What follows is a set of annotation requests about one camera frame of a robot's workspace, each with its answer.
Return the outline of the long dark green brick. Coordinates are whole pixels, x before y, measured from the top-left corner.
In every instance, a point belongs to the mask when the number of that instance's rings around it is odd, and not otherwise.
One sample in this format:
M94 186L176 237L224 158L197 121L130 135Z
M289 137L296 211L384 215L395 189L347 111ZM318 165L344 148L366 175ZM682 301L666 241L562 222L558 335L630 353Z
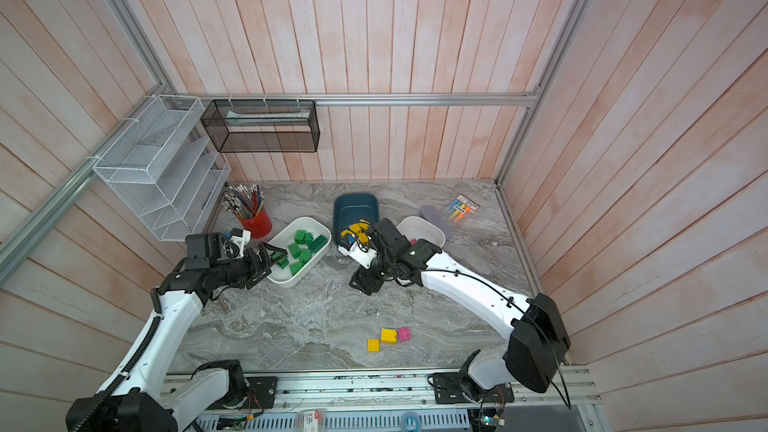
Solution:
M309 242L307 244L307 247L313 254L317 254L327 244L328 244L328 238L325 235L318 235L317 237L314 238L312 242Z
M289 265L289 259L286 255L275 255L274 256L275 263L278 265L279 268L283 269Z

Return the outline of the green square brick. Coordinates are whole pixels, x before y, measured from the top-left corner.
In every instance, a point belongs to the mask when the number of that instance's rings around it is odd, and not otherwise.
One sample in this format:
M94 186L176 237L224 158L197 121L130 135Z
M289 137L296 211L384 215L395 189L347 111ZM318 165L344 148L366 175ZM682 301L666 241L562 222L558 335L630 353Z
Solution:
M294 242L297 244L304 244L306 242L306 234L307 232L305 230L297 230L294 235Z

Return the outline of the small yellow brick front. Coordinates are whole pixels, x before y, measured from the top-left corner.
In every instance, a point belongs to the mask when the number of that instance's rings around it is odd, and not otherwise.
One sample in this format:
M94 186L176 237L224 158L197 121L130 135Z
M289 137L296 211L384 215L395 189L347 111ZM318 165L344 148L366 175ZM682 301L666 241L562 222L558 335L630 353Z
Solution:
M367 341L367 351L369 353L376 353L380 351L380 340L379 339L369 339Z

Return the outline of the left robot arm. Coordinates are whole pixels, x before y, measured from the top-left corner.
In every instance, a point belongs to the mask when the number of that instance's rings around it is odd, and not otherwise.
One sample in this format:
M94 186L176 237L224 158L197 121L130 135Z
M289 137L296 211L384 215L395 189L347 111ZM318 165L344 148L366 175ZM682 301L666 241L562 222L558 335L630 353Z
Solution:
M70 431L184 431L210 406L236 409L259 403L237 359L199 366L188 382L163 395L173 357L205 305L228 289L249 290L288 257L285 249L250 242L250 234L198 233L185 239L186 256L151 289L152 311L116 370L91 397L66 415Z

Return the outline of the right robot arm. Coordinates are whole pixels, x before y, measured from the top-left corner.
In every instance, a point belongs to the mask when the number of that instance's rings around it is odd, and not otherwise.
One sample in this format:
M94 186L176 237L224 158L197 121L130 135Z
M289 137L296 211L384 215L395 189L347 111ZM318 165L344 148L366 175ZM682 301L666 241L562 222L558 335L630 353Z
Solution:
M472 352L454 373L433 374L430 381L437 402L480 401L510 382L544 393L561 377L571 341L550 297L509 291L464 267L440 246L408 239L388 219L345 228L338 247L359 265L349 282L352 288L372 295L393 282L441 293L504 339L499 347Z

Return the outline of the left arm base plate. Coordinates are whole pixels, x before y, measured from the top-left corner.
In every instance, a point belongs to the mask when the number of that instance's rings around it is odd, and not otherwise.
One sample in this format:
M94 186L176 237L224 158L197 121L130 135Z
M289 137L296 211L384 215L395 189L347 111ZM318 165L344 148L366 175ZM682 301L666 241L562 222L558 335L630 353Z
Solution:
M274 408L278 378L276 376L255 376L245 378L247 389L243 409L265 412Z

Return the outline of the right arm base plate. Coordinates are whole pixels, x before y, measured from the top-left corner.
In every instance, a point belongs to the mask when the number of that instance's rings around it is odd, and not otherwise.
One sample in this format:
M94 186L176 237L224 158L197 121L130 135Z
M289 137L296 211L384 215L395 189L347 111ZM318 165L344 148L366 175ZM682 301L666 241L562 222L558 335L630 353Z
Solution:
M473 382L467 374L460 372L438 372L427 377L438 404L498 404L506 405L515 401L509 384L501 384L485 390Z

